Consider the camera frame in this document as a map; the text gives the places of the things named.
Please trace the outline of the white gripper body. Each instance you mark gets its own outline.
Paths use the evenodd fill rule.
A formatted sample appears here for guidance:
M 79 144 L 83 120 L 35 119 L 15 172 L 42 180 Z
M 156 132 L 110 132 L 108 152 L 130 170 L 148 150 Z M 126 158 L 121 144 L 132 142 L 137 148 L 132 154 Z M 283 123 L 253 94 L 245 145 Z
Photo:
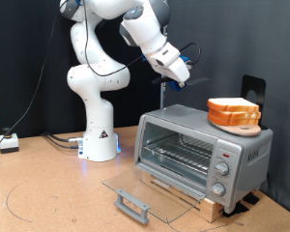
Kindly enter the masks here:
M 154 66 L 154 70 L 178 82 L 186 82 L 189 79 L 189 70 L 181 57 L 167 67 Z

